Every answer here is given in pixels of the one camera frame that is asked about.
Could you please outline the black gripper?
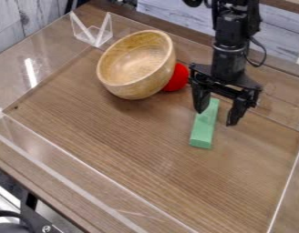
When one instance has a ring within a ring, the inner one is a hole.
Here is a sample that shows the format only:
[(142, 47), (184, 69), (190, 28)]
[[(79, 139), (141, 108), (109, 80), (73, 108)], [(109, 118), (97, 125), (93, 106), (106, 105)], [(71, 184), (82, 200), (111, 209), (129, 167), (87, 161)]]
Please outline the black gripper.
[(188, 83), (192, 87), (193, 107), (198, 114), (206, 109), (210, 93), (233, 100), (226, 114), (225, 125), (235, 126), (249, 107), (256, 107), (261, 86), (240, 74), (235, 80), (222, 80), (210, 76), (210, 65), (190, 63)]

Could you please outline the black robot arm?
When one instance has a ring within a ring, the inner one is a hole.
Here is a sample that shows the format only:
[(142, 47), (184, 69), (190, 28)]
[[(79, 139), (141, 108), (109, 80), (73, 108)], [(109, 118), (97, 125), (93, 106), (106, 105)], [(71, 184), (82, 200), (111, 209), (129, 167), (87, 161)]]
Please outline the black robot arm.
[(193, 107), (200, 114), (208, 108), (210, 94), (232, 100), (225, 125), (235, 126), (245, 111), (256, 107), (263, 87), (245, 74), (245, 65), (259, 67), (248, 58), (249, 44), (264, 46), (253, 39), (260, 31), (259, 0), (182, 0), (189, 7), (204, 5), (210, 9), (212, 60), (209, 65), (189, 64), (188, 82)]

